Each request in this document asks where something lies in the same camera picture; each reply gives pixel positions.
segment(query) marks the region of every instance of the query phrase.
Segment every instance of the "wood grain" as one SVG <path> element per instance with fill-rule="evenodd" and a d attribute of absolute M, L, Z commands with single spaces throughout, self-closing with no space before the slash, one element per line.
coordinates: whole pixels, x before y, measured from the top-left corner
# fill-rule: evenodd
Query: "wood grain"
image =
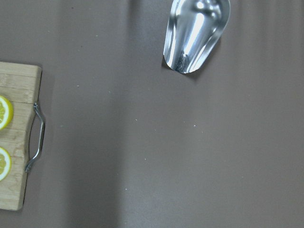
<path fill-rule="evenodd" d="M 33 104 L 38 99 L 41 68 L 38 66 L 0 62 L 0 95 L 14 108 L 11 123 L 0 131 L 0 147 L 12 159 L 12 167 L 0 181 L 0 209 L 18 210 L 23 205 L 29 160 L 29 134 L 33 123 Z"/>

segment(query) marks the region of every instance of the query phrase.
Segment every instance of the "gray table surface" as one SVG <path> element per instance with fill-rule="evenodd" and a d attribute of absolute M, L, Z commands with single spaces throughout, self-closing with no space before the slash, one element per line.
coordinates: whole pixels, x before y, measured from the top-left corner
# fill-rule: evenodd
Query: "gray table surface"
<path fill-rule="evenodd" d="M 171 2 L 0 0 L 0 61 L 43 68 L 47 120 L 2 228 L 304 227 L 304 2 L 231 0 L 188 76 L 162 63 Z"/>

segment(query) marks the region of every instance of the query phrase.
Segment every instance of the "lemon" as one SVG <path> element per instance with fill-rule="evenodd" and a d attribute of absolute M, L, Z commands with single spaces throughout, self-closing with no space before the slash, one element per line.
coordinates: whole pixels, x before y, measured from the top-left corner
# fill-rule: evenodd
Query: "lemon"
<path fill-rule="evenodd" d="M 11 167 L 11 159 L 9 153 L 0 147 L 0 181 L 9 173 Z"/>
<path fill-rule="evenodd" d="M 10 101 L 0 95 L 0 130 L 5 128 L 13 118 L 13 106 Z"/>

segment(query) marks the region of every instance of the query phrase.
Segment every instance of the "metal scoop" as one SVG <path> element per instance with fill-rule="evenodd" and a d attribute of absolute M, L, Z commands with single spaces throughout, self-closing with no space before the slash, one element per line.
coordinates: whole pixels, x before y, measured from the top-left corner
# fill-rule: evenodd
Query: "metal scoop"
<path fill-rule="evenodd" d="M 223 33 L 229 0 L 174 0 L 163 56 L 180 73 L 199 69 Z"/>

